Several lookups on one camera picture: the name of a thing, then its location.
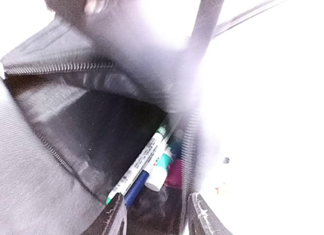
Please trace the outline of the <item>white clear pen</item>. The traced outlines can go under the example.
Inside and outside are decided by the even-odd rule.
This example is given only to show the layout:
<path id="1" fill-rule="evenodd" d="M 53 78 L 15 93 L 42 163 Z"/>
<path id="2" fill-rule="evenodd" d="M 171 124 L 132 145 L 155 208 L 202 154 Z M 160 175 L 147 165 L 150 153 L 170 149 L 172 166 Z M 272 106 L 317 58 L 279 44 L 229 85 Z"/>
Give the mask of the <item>white clear pen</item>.
<path id="1" fill-rule="evenodd" d="M 148 141 L 146 146 L 143 148 L 139 156 L 133 162 L 133 164 L 128 168 L 123 177 L 115 185 L 113 190 L 107 196 L 106 204 L 108 205 L 114 196 L 118 193 L 126 195 L 133 183 L 136 181 L 138 176 L 141 174 L 144 167 L 151 160 L 152 156 L 155 154 L 158 146 L 165 139 L 169 133 L 170 128 L 166 124 L 161 124 L 156 130 L 154 135 Z"/>

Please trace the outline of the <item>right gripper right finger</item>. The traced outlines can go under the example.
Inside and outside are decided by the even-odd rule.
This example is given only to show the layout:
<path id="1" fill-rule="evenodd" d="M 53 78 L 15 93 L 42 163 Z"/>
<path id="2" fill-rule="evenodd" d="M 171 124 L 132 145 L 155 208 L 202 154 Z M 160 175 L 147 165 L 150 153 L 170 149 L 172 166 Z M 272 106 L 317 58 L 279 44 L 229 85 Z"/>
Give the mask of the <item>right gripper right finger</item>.
<path id="1" fill-rule="evenodd" d="M 198 192 L 189 195 L 187 214 L 189 234 L 233 235 Z"/>

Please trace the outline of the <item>white glue stick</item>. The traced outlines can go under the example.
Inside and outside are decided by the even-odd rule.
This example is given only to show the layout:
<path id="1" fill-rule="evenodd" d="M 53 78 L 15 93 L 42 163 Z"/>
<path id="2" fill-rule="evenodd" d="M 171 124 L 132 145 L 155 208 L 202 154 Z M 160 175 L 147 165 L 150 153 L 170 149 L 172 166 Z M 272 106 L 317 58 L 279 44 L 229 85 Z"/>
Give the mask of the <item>white glue stick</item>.
<path id="1" fill-rule="evenodd" d="M 160 157 L 155 161 L 149 176 L 145 182 L 145 186 L 155 192 L 159 192 L 167 178 L 168 167 L 177 156 L 175 147 L 168 146 Z"/>

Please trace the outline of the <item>blue cap white marker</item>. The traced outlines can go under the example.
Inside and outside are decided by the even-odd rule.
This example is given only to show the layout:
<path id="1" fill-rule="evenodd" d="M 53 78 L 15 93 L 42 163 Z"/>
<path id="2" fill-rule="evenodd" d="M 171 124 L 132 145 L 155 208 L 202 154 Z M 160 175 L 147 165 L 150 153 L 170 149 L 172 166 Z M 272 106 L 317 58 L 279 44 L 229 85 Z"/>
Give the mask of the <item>blue cap white marker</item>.
<path id="1" fill-rule="evenodd" d="M 131 188 L 128 190 L 125 195 L 125 205 L 127 208 L 129 208 L 133 204 L 134 200 L 144 187 L 144 184 L 147 181 L 148 177 L 149 173 L 143 170 L 137 177 Z"/>

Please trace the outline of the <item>black student backpack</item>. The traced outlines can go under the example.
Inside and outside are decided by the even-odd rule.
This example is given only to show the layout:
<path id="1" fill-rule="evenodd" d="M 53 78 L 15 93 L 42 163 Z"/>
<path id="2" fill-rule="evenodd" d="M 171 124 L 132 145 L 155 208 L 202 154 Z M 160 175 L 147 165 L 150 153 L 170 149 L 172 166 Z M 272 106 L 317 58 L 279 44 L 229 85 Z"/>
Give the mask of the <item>black student backpack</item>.
<path id="1" fill-rule="evenodd" d="M 146 186 L 126 234 L 184 234 L 207 158 L 200 66 L 225 0 L 45 0 L 55 17 L 1 59 L 1 234 L 88 234 L 161 124 L 182 187 Z"/>

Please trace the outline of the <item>pink cap black marker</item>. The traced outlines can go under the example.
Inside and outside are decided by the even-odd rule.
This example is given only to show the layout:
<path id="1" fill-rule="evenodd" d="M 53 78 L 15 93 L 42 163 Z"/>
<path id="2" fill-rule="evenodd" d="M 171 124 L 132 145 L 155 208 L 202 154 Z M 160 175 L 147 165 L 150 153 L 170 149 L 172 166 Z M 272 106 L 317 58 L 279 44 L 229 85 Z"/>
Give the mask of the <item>pink cap black marker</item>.
<path id="1" fill-rule="evenodd" d="M 176 159 L 167 167 L 167 177 L 164 186 L 181 189 L 182 187 L 182 160 Z"/>

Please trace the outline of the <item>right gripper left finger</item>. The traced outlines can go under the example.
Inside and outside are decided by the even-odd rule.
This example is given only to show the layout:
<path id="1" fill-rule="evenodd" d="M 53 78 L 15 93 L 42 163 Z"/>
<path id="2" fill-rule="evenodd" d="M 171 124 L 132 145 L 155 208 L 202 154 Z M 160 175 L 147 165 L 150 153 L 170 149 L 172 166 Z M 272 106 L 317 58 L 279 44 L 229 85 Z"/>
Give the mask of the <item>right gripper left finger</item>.
<path id="1" fill-rule="evenodd" d="M 124 196 L 116 194 L 95 221 L 88 227 L 88 234 L 114 235 L 127 233 L 127 208 Z"/>

